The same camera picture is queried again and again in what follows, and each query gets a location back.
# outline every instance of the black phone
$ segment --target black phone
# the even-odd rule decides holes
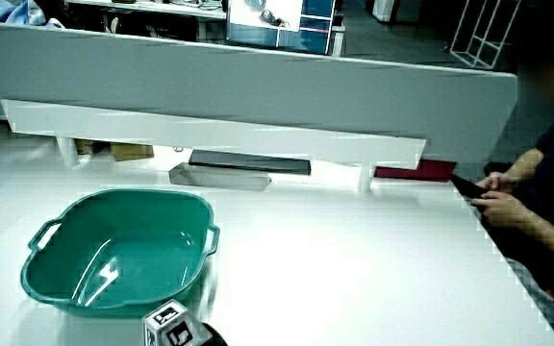
[[[466,199],[482,198],[483,194],[489,192],[487,189],[454,174],[450,177],[450,181]]]

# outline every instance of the white table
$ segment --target white table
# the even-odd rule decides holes
[[[134,4],[114,3],[111,0],[69,0],[69,3],[139,12],[158,12],[193,16],[198,19],[197,38],[199,41],[204,41],[207,38],[207,20],[226,20],[226,13],[221,8],[204,10],[188,5],[174,3],[164,4],[149,0],[139,0]]]
[[[212,204],[221,239],[205,287],[214,301],[192,308],[230,345],[554,345],[450,184],[382,180],[363,194],[286,178],[265,192],[181,187],[168,182],[184,159],[170,149],[66,169],[54,142],[0,134],[0,345],[141,345],[139,320],[70,316],[19,283],[44,221],[87,193],[123,186],[190,191]],[[352,169],[315,172],[355,184]]]

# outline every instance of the white partition wall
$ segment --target white partition wall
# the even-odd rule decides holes
[[[516,77],[0,24],[1,99],[424,138],[426,158],[478,162]]]

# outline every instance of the red object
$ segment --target red object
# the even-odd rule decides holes
[[[452,161],[420,160],[416,169],[377,167],[375,177],[445,183],[452,176],[456,165]]]

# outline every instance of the floor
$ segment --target floor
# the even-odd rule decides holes
[[[342,12],[347,58],[466,67],[443,50],[444,38],[431,28],[382,24],[358,0],[344,0]]]

